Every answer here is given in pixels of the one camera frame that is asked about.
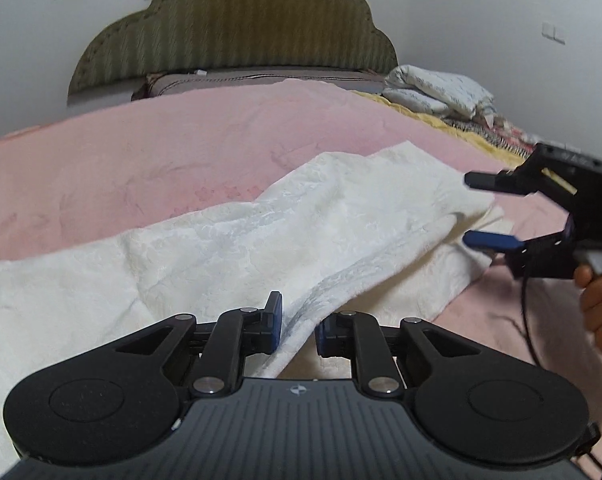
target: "white pillow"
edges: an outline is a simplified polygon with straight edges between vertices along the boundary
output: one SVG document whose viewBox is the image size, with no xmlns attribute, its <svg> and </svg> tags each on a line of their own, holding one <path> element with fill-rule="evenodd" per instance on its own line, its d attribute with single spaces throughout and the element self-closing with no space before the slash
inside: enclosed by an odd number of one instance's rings
<svg viewBox="0 0 602 480">
<path fill-rule="evenodd" d="M 385 88 L 381 95 L 391 103 L 397 103 L 405 106 L 413 112 L 419 114 L 430 114 L 437 117 L 447 117 L 452 111 L 451 108 L 432 97 L 422 94 L 418 90 L 407 88 Z"/>
<path fill-rule="evenodd" d="M 385 82 L 396 88 L 417 88 L 468 119 L 475 116 L 479 104 L 485 105 L 494 100 L 488 90 L 469 77 L 424 70 L 412 65 L 394 68 L 386 76 Z"/>
</svg>

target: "black cable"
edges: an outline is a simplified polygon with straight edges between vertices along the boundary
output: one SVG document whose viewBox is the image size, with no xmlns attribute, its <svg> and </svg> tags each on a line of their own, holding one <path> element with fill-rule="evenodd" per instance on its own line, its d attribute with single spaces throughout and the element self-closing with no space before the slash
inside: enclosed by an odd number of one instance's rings
<svg viewBox="0 0 602 480">
<path fill-rule="evenodd" d="M 535 346 L 533 345 L 532 338 L 530 336 L 530 326 L 528 324 L 528 304 L 526 302 L 526 289 L 528 288 L 528 280 L 530 279 L 530 275 L 532 274 L 534 264 L 537 263 L 537 260 L 539 259 L 539 256 L 541 254 L 542 253 L 534 254 L 528 261 L 526 269 L 523 272 L 523 279 L 521 281 L 521 317 L 523 319 L 523 335 L 526 340 L 526 346 L 528 347 L 530 357 L 532 358 L 532 361 L 536 366 L 545 370 L 545 368 L 541 364 L 541 361 L 539 360 L 539 355 L 535 350 Z M 595 457 L 591 452 L 586 453 L 586 456 L 602 472 L 602 463 L 599 462 L 597 457 Z"/>
<path fill-rule="evenodd" d="M 528 288 L 528 280 L 532 273 L 534 263 L 537 262 L 538 258 L 539 254 L 534 254 L 523 272 L 523 280 L 521 281 L 521 317 L 523 318 L 523 336 L 526 340 L 526 346 L 528 347 L 530 357 L 532 357 L 532 361 L 535 365 L 537 365 L 539 368 L 543 368 L 541 361 L 539 360 L 539 355 L 535 350 L 535 347 L 532 343 L 532 338 L 530 336 L 530 326 L 528 325 L 528 304 L 526 303 L 526 289 Z"/>
<path fill-rule="evenodd" d="M 602 472 L 602 463 L 591 452 L 586 453 L 591 462 Z"/>
</svg>

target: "green headboard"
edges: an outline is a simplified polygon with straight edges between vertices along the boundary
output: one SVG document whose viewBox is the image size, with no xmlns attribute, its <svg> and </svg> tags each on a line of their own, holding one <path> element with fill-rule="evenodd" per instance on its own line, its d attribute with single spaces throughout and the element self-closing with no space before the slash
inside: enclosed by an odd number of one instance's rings
<svg viewBox="0 0 602 480">
<path fill-rule="evenodd" d="M 68 93 L 197 68 L 396 65 L 365 0 L 152 0 L 92 41 Z"/>
</svg>

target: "ribbed black plate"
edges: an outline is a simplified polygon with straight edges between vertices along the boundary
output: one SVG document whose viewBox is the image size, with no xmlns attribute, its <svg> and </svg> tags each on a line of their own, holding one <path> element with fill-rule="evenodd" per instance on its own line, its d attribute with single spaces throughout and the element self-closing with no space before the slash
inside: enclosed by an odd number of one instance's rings
<svg viewBox="0 0 602 480">
<path fill-rule="evenodd" d="M 174 434 L 122 463 L 91 468 L 23 460 L 5 480 L 577 480 L 562 461 L 535 470 L 481 468 L 427 440 L 402 406 L 349 380 L 245 379 L 196 402 Z"/>
</svg>

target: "white towel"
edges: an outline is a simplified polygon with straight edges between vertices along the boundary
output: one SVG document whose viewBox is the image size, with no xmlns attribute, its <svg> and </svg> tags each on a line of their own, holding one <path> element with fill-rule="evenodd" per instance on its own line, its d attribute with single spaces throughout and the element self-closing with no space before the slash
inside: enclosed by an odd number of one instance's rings
<svg viewBox="0 0 602 480">
<path fill-rule="evenodd" d="M 179 312 L 209 322 L 262 308 L 280 290 L 281 346 L 252 363 L 274 377 L 350 300 L 383 323 L 433 319 L 488 265 L 459 242 L 488 223 L 510 228 L 490 194 L 405 142 L 369 157 L 324 153 L 252 203 L 0 262 L 0 474 L 16 460 L 2 404 L 28 374 Z"/>
</svg>

